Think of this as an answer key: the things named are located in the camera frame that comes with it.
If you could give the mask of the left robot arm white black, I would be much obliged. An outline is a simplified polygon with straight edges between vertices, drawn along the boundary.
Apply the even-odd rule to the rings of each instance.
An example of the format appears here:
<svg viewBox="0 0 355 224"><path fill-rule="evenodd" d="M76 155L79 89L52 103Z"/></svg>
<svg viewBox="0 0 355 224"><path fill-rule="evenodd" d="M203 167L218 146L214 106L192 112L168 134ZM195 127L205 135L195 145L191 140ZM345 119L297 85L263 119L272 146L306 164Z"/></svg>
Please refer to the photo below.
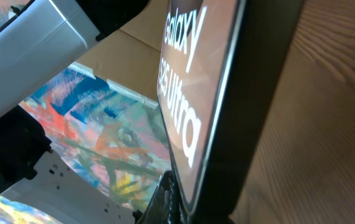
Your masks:
<svg viewBox="0 0 355 224"><path fill-rule="evenodd" d="M0 195L63 223L136 223L77 175L20 102L136 17L142 1L33 0L0 27Z"/></svg>

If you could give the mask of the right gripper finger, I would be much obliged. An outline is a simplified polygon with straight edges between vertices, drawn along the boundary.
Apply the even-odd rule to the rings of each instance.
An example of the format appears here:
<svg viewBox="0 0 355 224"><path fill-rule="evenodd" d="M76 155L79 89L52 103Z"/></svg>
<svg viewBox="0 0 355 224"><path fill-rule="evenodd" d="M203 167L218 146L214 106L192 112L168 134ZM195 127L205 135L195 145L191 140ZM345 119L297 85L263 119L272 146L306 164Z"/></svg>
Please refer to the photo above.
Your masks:
<svg viewBox="0 0 355 224"><path fill-rule="evenodd" d="M136 224L181 224L181 206L178 186L173 172L167 170L159 178L153 196L141 213L136 211Z"/></svg>

